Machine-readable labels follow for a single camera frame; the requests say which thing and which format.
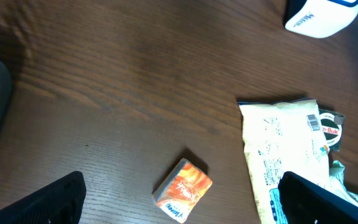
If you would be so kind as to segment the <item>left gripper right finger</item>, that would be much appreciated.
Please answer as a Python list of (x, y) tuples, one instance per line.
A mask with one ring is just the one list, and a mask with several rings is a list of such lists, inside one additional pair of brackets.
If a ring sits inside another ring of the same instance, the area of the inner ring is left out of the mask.
[(358, 207), (287, 171), (278, 184), (288, 223), (358, 224)]

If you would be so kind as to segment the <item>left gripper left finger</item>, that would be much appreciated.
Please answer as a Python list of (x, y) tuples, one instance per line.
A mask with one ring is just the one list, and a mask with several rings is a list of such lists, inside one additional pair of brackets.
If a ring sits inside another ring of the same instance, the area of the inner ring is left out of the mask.
[(0, 224), (78, 224), (85, 196), (83, 174), (74, 171), (0, 209)]

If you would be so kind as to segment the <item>yellow snack bag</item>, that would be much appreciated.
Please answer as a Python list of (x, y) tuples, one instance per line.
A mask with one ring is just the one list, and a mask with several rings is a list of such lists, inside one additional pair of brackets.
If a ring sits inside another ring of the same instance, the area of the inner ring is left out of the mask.
[(329, 146), (316, 100), (240, 102), (244, 154), (262, 223), (286, 223), (278, 184), (287, 171), (326, 188)]

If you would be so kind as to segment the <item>dark green snack packet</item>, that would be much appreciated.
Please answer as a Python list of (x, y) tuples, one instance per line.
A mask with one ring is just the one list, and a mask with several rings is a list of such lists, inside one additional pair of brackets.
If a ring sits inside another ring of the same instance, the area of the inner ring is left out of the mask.
[(330, 150), (340, 151), (345, 116), (337, 112), (319, 109), (319, 118)]

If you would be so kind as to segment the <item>orange tissue pack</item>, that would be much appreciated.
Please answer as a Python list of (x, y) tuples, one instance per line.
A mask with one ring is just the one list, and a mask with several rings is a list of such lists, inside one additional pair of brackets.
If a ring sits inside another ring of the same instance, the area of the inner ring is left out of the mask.
[(156, 206), (178, 223), (189, 214), (213, 181), (189, 160), (182, 158), (152, 194)]

